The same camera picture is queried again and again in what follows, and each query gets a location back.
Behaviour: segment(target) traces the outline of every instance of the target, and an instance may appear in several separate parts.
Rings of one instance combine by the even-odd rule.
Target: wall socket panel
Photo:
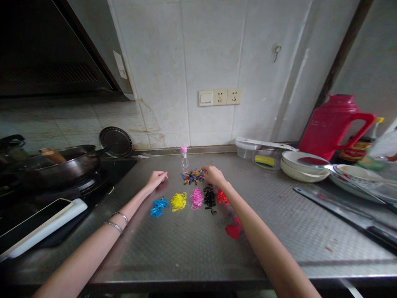
[[[241,104],[241,95],[243,93],[242,88],[234,88],[227,90],[227,102],[226,104]]]
[[[227,89],[214,89],[213,105],[225,106],[227,101]]]
[[[243,89],[214,89],[198,92],[199,106],[225,106],[241,104]]]

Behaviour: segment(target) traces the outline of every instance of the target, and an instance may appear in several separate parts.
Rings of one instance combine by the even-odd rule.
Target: wrist
[[[145,197],[147,197],[147,196],[149,196],[153,191],[154,191],[154,189],[155,188],[153,188],[153,187],[151,187],[151,186],[149,186],[149,185],[145,185],[142,189],[141,189],[141,192],[142,192],[142,194],[145,196]]]
[[[219,183],[219,188],[224,190],[225,188],[227,188],[229,185],[231,185],[229,182],[227,182],[226,180],[223,180]]]

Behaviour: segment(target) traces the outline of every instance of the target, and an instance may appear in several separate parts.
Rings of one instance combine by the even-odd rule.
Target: rubber band
[[[199,210],[204,202],[203,192],[201,189],[196,187],[190,197],[192,198],[191,201],[193,202],[191,209],[194,211]]]
[[[184,209],[186,206],[186,197],[187,194],[184,192],[182,194],[176,193],[171,200],[172,212],[175,212],[180,209]]]
[[[164,208],[169,208],[167,199],[163,196],[160,200],[153,201],[154,207],[150,210],[150,215],[153,217],[159,217],[164,214]]]
[[[197,168],[195,168],[194,170],[190,170],[189,172],[181,173],[181,176],[184,181],[183,184],[191,185],[192,183],[194,183],[195,185],[197,185],[197,181],[201,183],[204,182],[203,170],[197,170]]]
[[[218,187],[218,191],[219,192],[216,197],[218,204],[223,203],[225,205],[229,205],[230,204],[229,200],[227,199],[226,195],[223,193],[223,191],[219,187]]]
[[[211,209],[211,214],[215,215],[216,211],[212,212],[212,207],[216,206],[214,189],[209,184],[204,188],[204,203],[207,205],[206,209]]]

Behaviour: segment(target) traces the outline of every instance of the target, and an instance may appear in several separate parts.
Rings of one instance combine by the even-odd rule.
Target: pan handle
[[[13,141],[13,140],[16,140],[16,139],[18,141],[21,141],[20,144],[18,145],[19,147],[22,147],[23,145],[25,145],[25,142],[24,142],[25,138],[23,136],[21,136],[21,135],[8,136],[8,137],[0,139],[0,142],[3,143],[5,146],[7,146],[10,141]]]
[[[105,147],[105,148],[103,148],[101,150],[97,150],[91,155],[91,157],[100,157],[105,152],[108,152],[111,148],[112,147],[108,146],[108,147]]]

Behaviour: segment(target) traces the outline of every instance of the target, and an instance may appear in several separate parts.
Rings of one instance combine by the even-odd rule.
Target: red thermos
[[[330,95],[328,102],[314,110],[299,143],[299,150],[330,160],[336,150],[353,146],[375,122],[374,114],[360,113],[354,95]],[[354,120],[365,125],[345,146],[339,146]]]

